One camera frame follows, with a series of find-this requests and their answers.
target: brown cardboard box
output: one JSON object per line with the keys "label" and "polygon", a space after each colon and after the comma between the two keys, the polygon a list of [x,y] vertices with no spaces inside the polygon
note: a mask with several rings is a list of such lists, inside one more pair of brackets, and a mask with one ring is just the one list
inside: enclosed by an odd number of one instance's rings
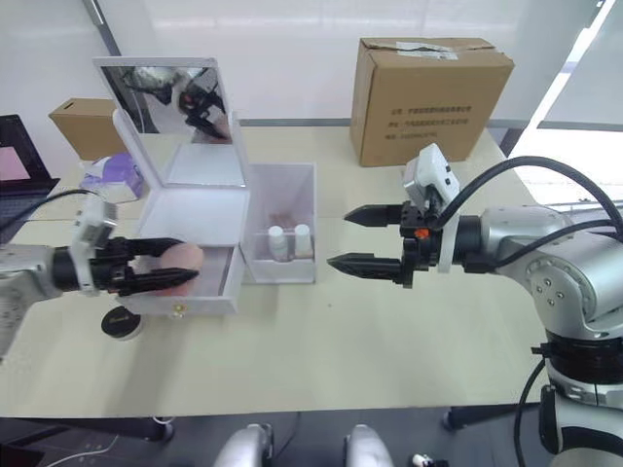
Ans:
{"label": "brown cardboard box", "polygon": [[96,161],[128,150],[113,126],[115,103],[110,99],[71,98],[50,118],[83,161]]}
{"label": "brown cardboard box", "polygon": [[433,142],[467,159],[513,66],[482,39],[361,39],[350,123],[361,164],[403,164]]}

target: gray carpet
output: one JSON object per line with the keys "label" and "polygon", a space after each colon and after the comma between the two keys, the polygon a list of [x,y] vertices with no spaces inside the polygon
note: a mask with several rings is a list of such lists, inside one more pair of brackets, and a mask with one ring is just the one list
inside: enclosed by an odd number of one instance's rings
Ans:
{"label": "gray carpet", "polygon": [[[456,433],[445,431],[440,419],[446,410],[396,409],[303,413],[293,441],[273,463],[285,466],[342,466],[343,439],[357,423],[373,427],[385,441],[396,467],[407,465],[414,452],[450,461],[453,467],[514,467],[512,416],[471,426]],[[193,416],[174,420],[175,436],[166,444],[120,438],[106,454],[63,463],[71,466],[106,467],[203,467],[211,466],[219,449],[236,430],[248,423],[270,423],[275,431],[275,449],[283,445],[295,428],[295,413]],[[0,418],[0,442],[41,429],[41,425]],[[114,437],[72,429],[30,447],[45,453],[41,466],[83,450],[106,447]],[[538,441],[537,412],[524,417],[523,446],[531,467],[546,467],[551,461]]]}

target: white wall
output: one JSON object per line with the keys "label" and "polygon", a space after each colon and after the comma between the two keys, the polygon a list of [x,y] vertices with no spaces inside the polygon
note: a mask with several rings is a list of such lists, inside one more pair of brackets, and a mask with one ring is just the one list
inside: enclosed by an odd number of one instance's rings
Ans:
{"label": "white wall", "polygon": [[623,130],[623,1],[571,73],[543,127]]}
{"label": "white wall", "polygon": [[108,55],[81,0],[0,0],[0,115],[19,114],[52,176],[77,155],[48,118],[69,97],[107,97],[92,65]]}
{"label": "white wall", "polygon": [[479,36],[516,69],[494,118],[527,122],[592,0],[99,0],[125,55],[214,56],[244,118],[350,116],[361,36]]}

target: pink sponge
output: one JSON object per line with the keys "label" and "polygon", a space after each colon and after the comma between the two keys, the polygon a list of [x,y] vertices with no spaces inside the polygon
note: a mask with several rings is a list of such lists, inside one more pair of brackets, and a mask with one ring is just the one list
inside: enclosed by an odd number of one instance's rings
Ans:
{"label": "pink sponge", "polygon": [[[171,246],[160,257],[160,267],[165,268],[183,268],[201,270],[203,265],[203,250],[201,250],[195,243],[179,243]],[[159,296],[185,296],[188,295],[195,279],[184,282],[177,287],[171,287],[170,289],[163,289],[156,292]]]}

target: white bottle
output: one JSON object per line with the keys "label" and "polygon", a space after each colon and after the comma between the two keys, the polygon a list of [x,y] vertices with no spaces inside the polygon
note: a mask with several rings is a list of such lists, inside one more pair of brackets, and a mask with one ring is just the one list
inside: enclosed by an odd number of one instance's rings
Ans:
{"label": "white bottle", "polygon": [[299,224],[294,228],[294,257],[313,257],[312,231],[307,224]]}
{"label": "white bottle", "polygon": [[269,228],[269,250],[275,261],[283,263],[290,259],[288,255],[288,239],[280,226]]}

